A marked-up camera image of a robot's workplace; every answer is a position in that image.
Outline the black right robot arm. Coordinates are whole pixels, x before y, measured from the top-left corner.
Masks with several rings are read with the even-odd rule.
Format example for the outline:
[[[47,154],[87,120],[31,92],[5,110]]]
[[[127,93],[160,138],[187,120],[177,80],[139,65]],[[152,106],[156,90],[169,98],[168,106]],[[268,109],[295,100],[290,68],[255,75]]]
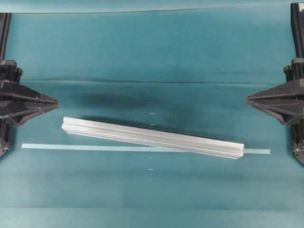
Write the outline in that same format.
[[[284,67],[286,83],[250,95],[246,103],[282,125],[292,125],[304,118],[304,4],[291,4],[291,27],[296,58]]]

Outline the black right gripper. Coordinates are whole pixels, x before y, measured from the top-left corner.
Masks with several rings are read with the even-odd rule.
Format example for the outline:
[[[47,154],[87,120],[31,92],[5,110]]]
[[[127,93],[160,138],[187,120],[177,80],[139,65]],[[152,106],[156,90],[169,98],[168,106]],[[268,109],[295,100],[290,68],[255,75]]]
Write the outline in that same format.
[[[304,59],[294,58],[284,67],[286,83],[260,91],[246,98],[249,106],[271,115],[282,125],[292,125],[304,118],[303,102],[265,102],[304,99]]]

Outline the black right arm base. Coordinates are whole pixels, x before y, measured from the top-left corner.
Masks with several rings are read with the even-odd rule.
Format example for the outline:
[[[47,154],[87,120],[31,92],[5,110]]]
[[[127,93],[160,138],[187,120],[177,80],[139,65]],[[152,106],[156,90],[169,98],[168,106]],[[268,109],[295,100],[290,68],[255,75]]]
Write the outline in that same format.
[[[291,125],[291,140],[294,157],[304,165],[304,120]]]

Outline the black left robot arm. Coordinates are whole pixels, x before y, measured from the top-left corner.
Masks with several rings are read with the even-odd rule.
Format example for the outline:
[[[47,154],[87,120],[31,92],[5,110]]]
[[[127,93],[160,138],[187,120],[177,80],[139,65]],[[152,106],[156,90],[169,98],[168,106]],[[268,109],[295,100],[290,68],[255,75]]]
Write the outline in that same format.
[[[22,85],[23,70],[17,67],[16,61],[4,58],[10,16],[10,13],[0,14],[0,118],[13,126],[21,126],[58,108],[59,101]]]

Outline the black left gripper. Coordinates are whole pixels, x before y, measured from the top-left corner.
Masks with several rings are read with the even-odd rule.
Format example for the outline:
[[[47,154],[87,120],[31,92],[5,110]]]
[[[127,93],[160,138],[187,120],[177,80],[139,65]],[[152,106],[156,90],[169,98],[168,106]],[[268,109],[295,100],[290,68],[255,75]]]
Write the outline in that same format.
[[[0,118],[15,126],[50,112],[59,106],[59,101],[30,89],[20,82],[23,70],[15,60],[0,61],[0,95],[26,102],[1,102]]]

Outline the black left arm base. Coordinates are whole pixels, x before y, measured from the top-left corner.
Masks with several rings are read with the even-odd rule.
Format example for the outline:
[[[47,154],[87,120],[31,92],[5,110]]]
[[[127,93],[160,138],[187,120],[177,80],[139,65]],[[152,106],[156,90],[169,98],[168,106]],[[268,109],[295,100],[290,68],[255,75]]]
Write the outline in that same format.
[[[0,119],[0,158],[11,150],[14,128],[14,124],[10,119]]]

